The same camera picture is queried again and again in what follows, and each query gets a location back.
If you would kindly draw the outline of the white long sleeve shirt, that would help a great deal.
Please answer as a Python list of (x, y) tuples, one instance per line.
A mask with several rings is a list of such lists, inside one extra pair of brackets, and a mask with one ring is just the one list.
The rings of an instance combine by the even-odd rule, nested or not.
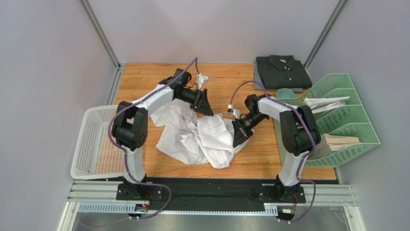
[(209, 163), (213, 168), (230, 166), (246, 145), (233, 147), (232, 120), (222, 114), (198, 117), (188, 103), (173, 100), (157, 109), (151, 119), (164, 130), (156, 145), (162, 153), (190, 166)]

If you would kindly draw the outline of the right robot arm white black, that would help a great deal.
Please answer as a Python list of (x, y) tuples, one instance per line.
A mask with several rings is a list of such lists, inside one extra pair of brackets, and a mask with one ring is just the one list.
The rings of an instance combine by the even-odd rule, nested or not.
[(249, 110), (243, 118), (233, 120), (233, 147), (243, 144), (253, 136), (253, 128), (261, 121), (273, 118), (281, 126), (282, 144), (286, 156), (275, 185), (281, 193), (295, 191), (300, 185), (301, 170), (307, 157), (315, 152), (320, 143), (320, 132), (311, 108), (294, 106), (270, 95), (247, 96), (245, 105)]

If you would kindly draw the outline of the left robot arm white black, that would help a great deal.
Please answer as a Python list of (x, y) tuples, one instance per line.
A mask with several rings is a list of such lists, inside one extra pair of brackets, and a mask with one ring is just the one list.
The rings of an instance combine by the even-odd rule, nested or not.
[(174, 76), (161, 80), (148, 94), (132, 102), (122, 101), (109, 123), (108, 137), (113, 145), (124, 153), (126, 180), (147, 187), (146, 173), (142, 162), (142, 147), (148, 137), (148, 119), (163, 105), (178, 99), (189, 104), (189, 108), (206, 116), (213, 116), (202, 84), (210, 81), (208, 76), (197, 75), (196, 89), (187, 87), (192, 76), (177, 69)]

